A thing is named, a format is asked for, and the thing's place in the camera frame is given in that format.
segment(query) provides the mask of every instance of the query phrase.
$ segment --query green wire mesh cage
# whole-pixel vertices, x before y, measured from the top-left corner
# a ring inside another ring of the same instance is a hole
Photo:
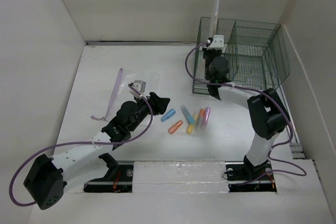
[[[207,41],[210,18],[199,23],[197,44]],[[259,90],[277,89],[289,76],[289,62],[280,24],[218,19],[217,35],[224,35],[222,57],[229,62],[229,79]],[[202,49],[195,54],[194,77],[204,78]],[[193,83],[193,93],[209,94],[205,84]]]

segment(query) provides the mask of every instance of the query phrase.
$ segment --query white table surface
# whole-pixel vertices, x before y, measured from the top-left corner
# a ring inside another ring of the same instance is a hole
[[[104,116],[114,82],[120,68],[130,71],[159,71],[157,95],[169,97],[168,110],[176,114],[162,123],[155,116],[152,127],[140,139],[113,151],[116,160],[131,161],[241,161],[254,137],[246,109],[207,95],[192,93],[192,79],[184,69],[184,60],[193,45],[180,46],[86,46],[82,54],[71,96],[57,143],[83,141],[95,135],[107,122],[94,121],[91,115]],[[193,70],[194,57],[189,68]],[[180,110],[185,104],[191,113],[206,106],[212,108],[205,132],[190,136],[185,133],[187,123]],[[168,128],[183,120],[184,124],[173,135]],[[132,136],[144,129],[139,126]],[[288,137],[283,132],[278,141]],[[55,153],[66,148],[58,148]],[[275,149],[274,156],[291,159],[288,146]]]
[[[90,116],[105,114],[120,68],[159,71],[157,94],[171,98],[168,109],[174,108],[176,115],[164,123],[156,116],[143,137],[113,151],[112,156],[128,161],[242,161],[254,137],[248,111],[236,104],[192,94],[192,80],[184,70],[185,56],[192,47],[86,46],[57,143],[87,140],[107,124]],[[193,64],[192,57],[188,64],[191,70]],[[205,132],[187,135],[184,123],[173,135],[168,134],[173,123],[184,120],[181,104],[191,113],[206,106],[212,108]],[[143,129],[140,126],[132,135]],[[277,142],[287,139],[287,132],[283,132]],[[55,153],[67,148],[58,148]],[[272,155],[292,160],[288,145],[276,148]],[[293,162],[304,166],[308,177],[276,175],[277,194],[186,194],[178,190],[173,193],[175,189],[167,190],[161,182],[151,186],[152,178],[157,176],[153,168],[146,171],[153,173],[148,176],[148,185],[141,182],[135,193],[86,194],[75,190],[46,211],[34,206],[30,223],[333,223],[312,162]],[[292,170],[287,165],[272,165]],[[97,166],[100,168],[104,168],[103,163]],[[176,188],[189,190],[189,185],[184,186],[178,184]]]

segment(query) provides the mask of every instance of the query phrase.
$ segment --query plastic tube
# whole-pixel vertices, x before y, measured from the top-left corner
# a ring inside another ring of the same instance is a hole
[[[173,115],[175,115],[176,111],[174,109],[169,110],[163,117],[161,117],[161,122],[166,121],[167,119],[171,118]]]
[[[198,131],[201,128],[204,112],[205,112],[204,109],[200,109],[200,112],[198,113],[197,121],[195,123],[195,131]]]
[[[196,112],[196,113],[194,113],[194,115],[193,115],[193,119],[194,119],[195,122],[196,122],[196,120],[197,120],[197,117],[198,117],[198,113]],[[195,126],[195,124],[189,124],[189,125],[188,125],[188,128],[187,128],[187,130],[186,130],[186,133],[190,135],[190,134],[193,132],[194,126]]]
[[[202,131],[205,130],[205,128],[208,124],[209,115],[210,115],[210,108],[206,107],[204,117],[203,117],[203,121],[202,121],[202,125],[201,125],[201,130]]]
[[[186,106],[181,105],[181,110],[182,110],[182,113],[183,113],[185,119],[187,120],[188,124],[194,124],[195,120],[191,116],[190,112],[187,110]]]
[[[182,120],[179,120],[177,123],[175,123],[173,126],[171,126],[169,129],[168,129],[168,132],[169,134],[174,134],[175,131],[177,131],[177,129],[179,127],[181,127],[181,125],[183,124],[183,121]]]

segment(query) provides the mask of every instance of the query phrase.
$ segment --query clear plastic bag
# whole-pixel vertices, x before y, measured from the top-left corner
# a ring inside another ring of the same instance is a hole
[[[133,95],[130,93],[130,88],[128,87],[128,84],[135,81],[145,82],[143,94],[149,95],[150,92],[157,92],[160,84],[160,77],[160,72],[135,72],[124,69],[122,72],[121,83],[118,88],[117,96],[115,97],[112,107],[107,113],[105,120],[111,121],[124,102],[134,100]],[[149,120],[150,117],[148,116],[145,120],[142,121],[140,125],[148,125]]]

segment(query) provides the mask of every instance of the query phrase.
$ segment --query wire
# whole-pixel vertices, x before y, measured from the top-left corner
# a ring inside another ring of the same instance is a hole
[[[227,181],[229,181],[228,178],[225,178],[225,177],[224,177],[225,174],[227,174],[227,172],[225,172],[225,173],[222,174],[222,178],[223,178],[223,179],[226,179]]]
[[[273,182],[273,178],[270,176],[270,175],[268,175],[267,173],[266,173],[266,176],[271,180],[271,182],[272,182],[272,188],[274,189],[274,182]]]
[[[109,101],[109,105],[107,106],[107,110],[106,110],[105,116],[103,116],[102,118],[97,118],[94,115],[92,115],[91,119],[96,120],[96,121],[106,121],[106,122],[109,122],[109,113],[110,113],[110,110],[112,108],[113,102],[116,99],[117,91],[118,91],[120,83],[121,83],[121,78],[122,78],[122,68],[119,69],[116,82],[114,83],[113,90],[112,90],[111,97],[110,97],[110,101]]]
[[[207,43],[201,43],[197,46],[195,46],[193,49],[191,49],[191,51],[187,54],[186,58],[185,58],[185,62],[184,62],[184,66],[185,66],[185,70],[187,72],[187,74],[194,80],[194,81],[197,81],[199,83],[202,83],[202,84],[205,84],[205,85],[213,85],[213,86],[224,86],[224,87],[231,87],[231,88],[235,88],[235,89],[240,89],[240,90],[245,90],[245,91],[253,91],[253,92],[257,92],[263,96],[265,96],[271,103],[274,104],[274,106],[278,109],[278,111],[281,113],[281,115],[285,118],[285,121],[286,121],[286,124],[288,125],[289,127],[289,139],[285,142],[282,142],[282,143],[277,143],[277,144],[274,144],[269,152],[268,152],[268,158],[269,160],[271,161],[276,161],[276,162],[281,162],[281,163],[285,163],[285,164],[289,164],[289,165],[292,165],[292,166],[295,166],[296,168],[300,169],[303,174],[301,173],[294,173],[294,172],[289,172],[287,170],[280,170],[280,169],[275,169],[275,170],[271,170],[273,173],[274,172],[281,172],[281,173],[287,173],[287,174],[292,174],[292,175],[296,175],[296,176],[306,176],[307,175],[307,172],[300,166],[298,166],[297,164],[294,164],[292,162],[289,162],[289,161],[285,161],[285,160],[280,160],[280,159],[276,159],[276,158],[272,158],[271,157],[271,152],[272,150],[277,147],[277,146],[280,146],[280,145],[285,145],[285,144],[288,144],[292,141],[293,139],[293,135],[294,135],[294,130],[293,130],[293,126],[292,124],[290,123],[289,119],[287,118],[285,112],[282,110],[282,108],[277,104],[277,102],[272,98],[270,97],[268,94],[266,94],[265,92],[263,91],[260,91],[260,90],[257,90],[257,89],[251,89],[251,88],[245,88],[245,87],[242,87],[242,86],[235,86],[235,85],[231,85],[229,83],[210,83],[210,82],[205,82],[203,80],[200,80],[200,79],[197,79],[196,77],[194,77],[189,69],[188,69],[188,59],[190,57],[190,55],[192,54],[193,51],[195,51],[196,49],[198,49],[199,47],[202,47],[202,46],[205,46]],[[249,180],[249,181],[246,181],[244,183],[240,183],[240,184],[236,184],[236,185],[247,185],[247,184],[250,184],[256,180],[259,180],[261,179],[262,177],[264,177],[267,173],[263,173],[261,174],[259,177],[255,178],[255,179],[252,179],[252,180]]]
[[[117,178],[115,179],[115,181],[114,181],[113,184],[112,184],[113,192],[114,192],[114,193],[116,192],[115,190],[117,189],[118,182],[119,182],[119,179],[120,179],[120,175],[121,175],[121,173],[118,172],[118,176],[117,176]]]
[[[141,93],[136,90],[135,88],[133,88],[131,85],[128,85],[128,87],[133,90],[135,93],[137,93],[138,95],[141,95]],[[153,110],[150,106],[150,104],[148,103],[147,99],[143,96],[141,96],[141,98],[143,99],[143,101],[146,103],[146,105],[148,106],[149,108],[149,111],[150,111],[150,115],[151,115],[151,118],[150,118],[150,121],[147,125],[147,127],[137,136],[133,137],[133,138],[130,138],[128,140],[125,140],[125,141],[121,141],[121,142],[111,142],[111,143],[104,143],[104,142],[94,142],[95,144],[99,144],[99,145],[121,145],[121,144],[125,144],[125,143],[129,143],[129,142],[132,142],[136,139],[138,139],[139,137],[141,137],[148,129],[149,127],[151,126],[152,122],[153,122]],[[10,183],[9,183],[9,197],[11,199],[11,201],[19,206],[19,207],[28,207],[28,206],[32,206],[34,205],[36,202],[33,201],[33,202],[30,202],[30,203],[20,203],[18,202],[15,197],[14,197],[14,194],[13,194],[13,185],[14,185],[14,182],[15,182],[15,179],[17,177],[17,175],[21,172],[21,170],[33,159],[35,158],[36,156],[38,156],[39,154],[47,151],[47,150],[50,150],[50,149],[54,149],[54,148],[58,148],[58,147],[62,147],[62,146],[67,146],[67,145],[80,145],[80,144],[92,144],[92,142],[89,142],[89,141],[81,141],[81,142],[68,142],[68,143],[62,143],[62,144],[54,144],[54,145],[51,145],[51,146],[48,146],[48,147],[45,147],[43,148],[42,150],[36,152],[35,154],[33,154],[32,156],[30,156],[27,160],[25,160],[21,165],[20,167],[16,170],[16,172],[14,173]]]

